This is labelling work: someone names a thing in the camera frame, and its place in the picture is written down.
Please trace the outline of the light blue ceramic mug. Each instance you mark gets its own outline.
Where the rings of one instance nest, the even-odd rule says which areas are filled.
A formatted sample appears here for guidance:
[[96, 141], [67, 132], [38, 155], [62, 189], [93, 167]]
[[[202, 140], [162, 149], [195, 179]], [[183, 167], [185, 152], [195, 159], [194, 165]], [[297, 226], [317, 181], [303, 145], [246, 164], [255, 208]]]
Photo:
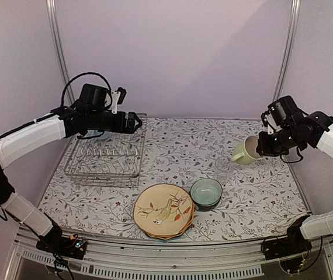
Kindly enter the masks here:
[[112, 135], [111, 132], [107, 132], [107, 131], [92, 131], [92, 137], [94, 140], [96, 141], [105, 141], [108, 139], [108, 137], [110, 137]]

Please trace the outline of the pale green mug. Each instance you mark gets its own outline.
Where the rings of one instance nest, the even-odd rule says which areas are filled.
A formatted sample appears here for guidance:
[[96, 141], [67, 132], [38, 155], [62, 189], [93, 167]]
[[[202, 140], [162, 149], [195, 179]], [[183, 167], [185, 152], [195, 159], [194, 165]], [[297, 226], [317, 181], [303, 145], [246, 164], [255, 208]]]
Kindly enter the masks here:
[[258, 137], [246, 137], [234, 149], [231, 161], [238, 165], [248, 165], [259, 160], [262, 156], [256, 151], [258, 147]]

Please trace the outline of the cream bird pattern plate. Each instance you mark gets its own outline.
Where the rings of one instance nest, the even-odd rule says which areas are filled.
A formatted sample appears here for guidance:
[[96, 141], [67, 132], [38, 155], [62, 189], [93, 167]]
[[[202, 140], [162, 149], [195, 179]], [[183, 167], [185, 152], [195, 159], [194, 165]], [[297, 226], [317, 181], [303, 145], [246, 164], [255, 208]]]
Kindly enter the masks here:
[[134, 204], [135, 224], [148, 235], [166, 239], [183, 234], [192, 223], [195, 205], [189, 193], [172, 184], [146, 188]]

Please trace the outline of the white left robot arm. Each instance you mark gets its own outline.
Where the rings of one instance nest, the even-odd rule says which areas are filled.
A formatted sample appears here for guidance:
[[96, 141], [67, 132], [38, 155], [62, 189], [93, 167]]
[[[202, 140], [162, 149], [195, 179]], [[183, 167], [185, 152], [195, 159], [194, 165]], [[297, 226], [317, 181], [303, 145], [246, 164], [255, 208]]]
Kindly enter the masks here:
[[143, 122], [135, 112], [116, 109], [126, 91], [84, 84], [81, 95], [70, 106], [60, 104], [42, 117], [0, 135], [0, 208], [25, 225], [54, 253], [66, 249], [61, 228], [9, 181], [6, 170], [51, 143], [76, 135], [85, 138], [89, 131], [131, 135]]

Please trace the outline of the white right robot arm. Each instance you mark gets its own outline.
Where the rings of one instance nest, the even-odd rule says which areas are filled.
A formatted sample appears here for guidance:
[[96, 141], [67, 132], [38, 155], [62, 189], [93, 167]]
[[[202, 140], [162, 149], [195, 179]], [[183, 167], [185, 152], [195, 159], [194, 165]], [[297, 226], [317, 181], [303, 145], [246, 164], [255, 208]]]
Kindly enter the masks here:
[[[322, 111], [306, 113], [291, 96], [283, 96], [268, 105], [261, 119], [267, 131], [259, 133], [259, 155], [285, 160], [293, 148], [297, 154], [308, 147], [322, 152], [312, 160], [313, 166], [303, 163], [296, 168], [315, 213], [299, 218], [287, 229], [281, 247], [286, 254], [294, 254], [305, 241], [333, 236], [333, 116]], [[312, 198], [318, 191], [322, 193]]]

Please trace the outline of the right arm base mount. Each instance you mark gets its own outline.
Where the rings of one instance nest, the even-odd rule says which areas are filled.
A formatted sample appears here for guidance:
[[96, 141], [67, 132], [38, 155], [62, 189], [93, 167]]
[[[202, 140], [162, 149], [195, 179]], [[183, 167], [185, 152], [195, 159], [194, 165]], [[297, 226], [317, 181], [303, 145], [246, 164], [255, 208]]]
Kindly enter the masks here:
[[310, 250], [312, 249], [311, 241], [305, 239], [300, 230], [301, 224], [308, 217], [309, 215], [302, 216], [293, 222], [287, 228], [285, 237], [276, 237], [272, 240], [265, 239], [261, 243], [261, 252], [264, 254], [265, 259], [273, 260], [306, 252], [306, 257], [299, 256], [296, 260], [286, 260], [280, 263], [281, 269], [289, 274], [300, 272], [306, 263], [306, 258], [309, 256]]

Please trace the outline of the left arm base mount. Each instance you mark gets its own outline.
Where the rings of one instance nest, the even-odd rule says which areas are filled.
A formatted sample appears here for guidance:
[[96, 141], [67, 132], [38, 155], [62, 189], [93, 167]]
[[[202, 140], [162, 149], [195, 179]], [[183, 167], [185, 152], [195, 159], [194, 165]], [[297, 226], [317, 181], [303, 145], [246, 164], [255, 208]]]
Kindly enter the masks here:
[[77, 234], [65, 237], [62, 229], [54, 225], [45, 236], [39, 236], [36, 248], [62, 257], [82, 260], [87, 248], [87, 239]]

